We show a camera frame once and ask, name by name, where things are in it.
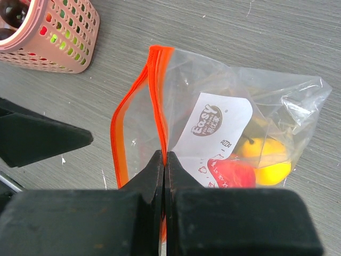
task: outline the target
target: black plastic part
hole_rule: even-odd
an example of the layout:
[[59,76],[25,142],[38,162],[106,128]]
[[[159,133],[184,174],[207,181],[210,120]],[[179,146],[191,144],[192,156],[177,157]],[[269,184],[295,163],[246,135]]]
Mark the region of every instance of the black plastic part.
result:
[[284,189],[186,189],[175,195],[182,256],[321,256],[301,198]]
[[142,196],[121,190],[31,190],[0,216],[1,255],[151,255]]
[[151,255],[161,255],[161,223],[164,204],[164,165],[162,153],[156,151],[147,166],[125,184],[120,190],[140,193],[148,206],[141,213],[145,227],[145,243],[149,244]]
[[167,220],[167,255],[178,256],[176,206],[174,193],[181,189],[203,188],[180,164],[174,152],[168,153],[165,168],[165,212]]
[[91,132],[20,107],[0,98],[0,158],[22,167],[85,147]]
[[0,215],[5,209],[6,204],[8,204],[15,194],[9,187],[0,182]]

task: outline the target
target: dark fruit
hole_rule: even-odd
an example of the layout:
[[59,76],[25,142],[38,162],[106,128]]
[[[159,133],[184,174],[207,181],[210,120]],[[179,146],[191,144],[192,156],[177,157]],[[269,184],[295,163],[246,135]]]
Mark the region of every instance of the dark fruit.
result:
[[8,28],[0,28],[0,41],[9,38],[15,33],[14,30]]
[[26,18],[29,7],[19,0],[1,0],[0,16],[10,26],[19,28]]

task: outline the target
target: orange zipper seal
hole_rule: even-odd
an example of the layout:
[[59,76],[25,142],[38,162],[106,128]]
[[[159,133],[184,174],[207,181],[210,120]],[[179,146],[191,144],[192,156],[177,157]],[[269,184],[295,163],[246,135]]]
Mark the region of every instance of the orange zipper seal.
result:
[[121,188],[129,181],[126,151],[124,147],[123,123],[124,115],[133,101],[135,95],[146,86],[148,77],[147,66],[144,66],[141,74],[133,83],[131,89],[117,106],[110,124],[110,141],[113,164],[115,166],[117,187]]
[[173,47],[153,45],[149,49],[147,60],[150,97],[165,166],[167,163],[168,125],[164,114],[163,87],[167,66],[173,52]]
[[[122,99],[122,102],[117,106],[117,109],[112,116],[110,124],[110,140],[118,188],[121,188],[129,182],[124,147],[124,116],[135,95],[146,85],[145,82],[147,79],[153,105],[155,123],[158,130],[161,151],[163,154],[163,162],[166,166],[168,125],[163,110],[163,86],[167,66],[174,50],[175,49],[173,47],[159,45],[153,45],[150,47],[147,64],[144,66],[137,80],[133,83],[129,92]],[[162,240],[163,242],[166,240],[166,218],[163,220],[162,224]]]

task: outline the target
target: pink plastic basket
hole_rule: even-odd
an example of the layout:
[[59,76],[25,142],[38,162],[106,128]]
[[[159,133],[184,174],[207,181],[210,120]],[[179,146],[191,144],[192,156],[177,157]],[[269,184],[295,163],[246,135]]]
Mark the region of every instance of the pink plastic basket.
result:
[[[100,24],[89,0],[22,1],[30,4],[27,17],[11,37],[0,41],[0,60],[43,71],[84,71]],[[1,18],[0,27],[5,27]]]

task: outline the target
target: plastic zipper bag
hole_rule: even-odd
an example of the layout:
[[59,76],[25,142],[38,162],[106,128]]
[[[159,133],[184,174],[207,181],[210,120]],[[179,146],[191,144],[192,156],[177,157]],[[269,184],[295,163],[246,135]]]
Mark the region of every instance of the plastic zipper bag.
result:
[[111,122],[118,187],[158,149],[164,163],[174,151],[205,187],[276,185],[295,167],[330,92],[320,77],[151,46]]

